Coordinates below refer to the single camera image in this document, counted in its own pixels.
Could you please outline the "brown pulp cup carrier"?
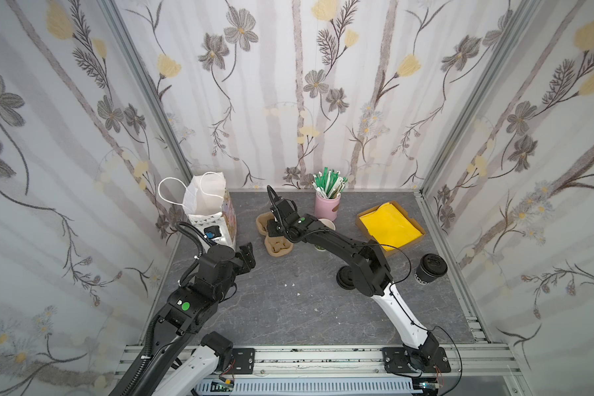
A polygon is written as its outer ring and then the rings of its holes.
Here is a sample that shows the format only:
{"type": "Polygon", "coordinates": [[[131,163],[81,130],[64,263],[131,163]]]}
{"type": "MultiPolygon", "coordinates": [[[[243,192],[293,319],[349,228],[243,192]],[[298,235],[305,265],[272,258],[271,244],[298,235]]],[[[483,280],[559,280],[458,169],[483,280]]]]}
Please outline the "brown pulp cup carrier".
{"type": "Polygon", "coordinates": [[[272,257],[283,257],[292,252],[294,244],[285,237],[271,237],[267,235],[264,239],[267,252],[272,257]]]}

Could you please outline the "white cartoon paper gift bag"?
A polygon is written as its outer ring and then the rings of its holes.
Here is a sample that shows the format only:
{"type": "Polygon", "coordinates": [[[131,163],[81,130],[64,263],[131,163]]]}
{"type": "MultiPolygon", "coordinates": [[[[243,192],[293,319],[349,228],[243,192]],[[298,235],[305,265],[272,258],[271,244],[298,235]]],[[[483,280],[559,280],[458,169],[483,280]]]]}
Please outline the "white cartoon paper gift bag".
{"type": "Polygon", "coordinates": [[[204,230],[218,226],[218,244],[236,247],[237,219],[234,206],[222,172],[206,172],[193,177],[189,184],[178,178],[163,178],[157,186],[158,196],[165,202],[180,206],[189,223],[204,230]],[[184,187],[182,202],[166,199],[161,193],[164,182],[175,181],[184,187]]]}

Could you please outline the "black cup lid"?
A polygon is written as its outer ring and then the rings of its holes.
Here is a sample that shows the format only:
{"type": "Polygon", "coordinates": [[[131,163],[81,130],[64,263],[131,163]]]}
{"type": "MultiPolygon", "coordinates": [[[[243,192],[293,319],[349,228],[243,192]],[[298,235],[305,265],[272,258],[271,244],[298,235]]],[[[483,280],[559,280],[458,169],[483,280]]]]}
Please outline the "black cup lid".
{"type": "Polygon", "coordinates": [[[421,259],[420,268],[431,277],[443,277],[448,272],[446,261],[435,253],[424,255],[421,259]]]}

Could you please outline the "black paper coffee cup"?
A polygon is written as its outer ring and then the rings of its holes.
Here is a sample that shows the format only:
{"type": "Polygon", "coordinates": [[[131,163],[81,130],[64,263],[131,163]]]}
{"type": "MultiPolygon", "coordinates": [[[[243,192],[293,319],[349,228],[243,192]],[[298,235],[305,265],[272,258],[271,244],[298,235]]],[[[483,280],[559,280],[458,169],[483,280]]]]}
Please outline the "black paper coffee cup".
{"type": "Polygon", "coordinates": [[[420,285],[428,285],[439,278],[440,277],[436,277],[433,273],[427,272],[424,267],[418,267],[414,273],[414,279],[420,285]]]}

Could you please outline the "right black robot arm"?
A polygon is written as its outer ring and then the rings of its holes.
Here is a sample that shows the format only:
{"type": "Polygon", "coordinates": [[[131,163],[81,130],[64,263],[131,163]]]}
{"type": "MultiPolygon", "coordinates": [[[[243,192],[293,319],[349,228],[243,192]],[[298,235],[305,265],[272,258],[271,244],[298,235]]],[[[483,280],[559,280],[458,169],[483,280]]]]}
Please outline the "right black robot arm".
{"type": "Polygon", "coordinates": [[[403,368],[412,372],[451,372],[445,349],[433,331],[421,324],[400,295],[384,249],[374,239],[361,242],[330,229],[311,214],[301,215],[292,200],[279,196],[269,186],[273,220],[271,236],[282,236],[292,244],[319,246],[339,257],[346,265],[338,270],[338,285],[357,290],[374,300],[394,325],[404,345],[403,368]]]}

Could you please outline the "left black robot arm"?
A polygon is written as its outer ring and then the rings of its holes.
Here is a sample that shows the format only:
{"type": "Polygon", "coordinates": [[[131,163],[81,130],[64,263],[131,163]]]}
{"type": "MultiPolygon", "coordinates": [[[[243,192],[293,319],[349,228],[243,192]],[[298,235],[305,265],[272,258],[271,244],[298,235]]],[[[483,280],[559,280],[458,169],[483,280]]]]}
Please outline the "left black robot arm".
{"type": "Polygon", "coordinates": [[[251,243],[235,250],[216,244],[193,262],[166,304],[148,323],[143,348],[112,395],[151,395],[192,336],[217,312],[235,287],[236,277],[251,272],[256,261],[251,243]]]}

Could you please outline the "stacked green paper cups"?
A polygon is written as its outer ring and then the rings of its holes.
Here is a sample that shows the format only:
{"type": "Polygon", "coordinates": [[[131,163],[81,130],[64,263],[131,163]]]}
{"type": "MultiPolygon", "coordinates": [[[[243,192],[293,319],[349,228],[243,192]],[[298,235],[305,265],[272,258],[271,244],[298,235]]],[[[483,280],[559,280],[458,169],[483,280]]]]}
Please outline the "stacked green paper cups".
{"type": "MultiPolygon", "coordinates": [[[[325,219],[325,218],[320,218],[319,221],[327,228],[327,229],[331,229],[331,230],[335,230],[336,229],[336,225],[333,223],[333,221],[331,221],[330,219],[325,219]]],[[[318,245],[315,246],[315,248],[319,251],[319,252],[325,252],[326,249],[323,247],[320,247],[318,245]]]]}

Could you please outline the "pink cup holder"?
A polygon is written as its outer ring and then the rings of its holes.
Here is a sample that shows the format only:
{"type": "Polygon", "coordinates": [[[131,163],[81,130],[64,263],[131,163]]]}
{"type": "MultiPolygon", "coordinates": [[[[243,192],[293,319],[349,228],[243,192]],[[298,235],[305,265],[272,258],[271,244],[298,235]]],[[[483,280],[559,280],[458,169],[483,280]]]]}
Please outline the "pink cup holder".
{"type": "Polygon", "coordinates": [[[314,216],[335,221],[338,217],[340,201],[341,195],[337,195],[335,198],[327,198],[317,194],[314,203],[314,216]]]}

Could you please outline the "green white straw bundle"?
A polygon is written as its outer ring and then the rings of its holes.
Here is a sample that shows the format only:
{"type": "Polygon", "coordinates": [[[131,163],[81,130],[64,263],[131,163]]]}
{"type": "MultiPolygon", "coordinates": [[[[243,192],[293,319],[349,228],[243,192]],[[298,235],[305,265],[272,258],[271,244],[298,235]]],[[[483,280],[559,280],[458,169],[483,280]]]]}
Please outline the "green white straw bundle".
{"type": "Polygon", "coordinates": [[[312,185],[319,198],[336,199],[345,190],[347,184],[348,179],[331,168],[325,168],[322,172],[313,175],[312,185]]]}

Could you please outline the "stack of black lids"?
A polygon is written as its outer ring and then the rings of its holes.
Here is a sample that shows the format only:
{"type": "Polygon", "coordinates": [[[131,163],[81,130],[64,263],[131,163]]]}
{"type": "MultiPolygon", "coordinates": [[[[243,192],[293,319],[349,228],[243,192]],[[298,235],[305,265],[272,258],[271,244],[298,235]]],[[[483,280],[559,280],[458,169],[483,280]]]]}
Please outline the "stack of black lids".
{"type": "Polygon", "coordinates": [[[351,267],[341,267],[336,274],[336,282],[343,290],[355,290],[351,267]]]}

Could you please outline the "aluminium mounting rail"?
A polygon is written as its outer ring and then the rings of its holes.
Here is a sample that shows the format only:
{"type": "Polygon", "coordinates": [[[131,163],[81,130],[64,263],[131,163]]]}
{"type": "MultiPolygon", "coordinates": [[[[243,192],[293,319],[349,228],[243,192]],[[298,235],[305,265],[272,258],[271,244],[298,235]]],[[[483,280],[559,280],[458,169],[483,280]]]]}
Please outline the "aluminium mounting rail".
{"type": "Polygon", "coordinates": [[[140,348],[125,348],[114,395],[531,395],[504,344],[447,345],[435,366],[408,371],[387,346],[187,347],[162,371],[135,374],[140,348]],[[128,391],[125,386],[133,382],[128,391]]]}

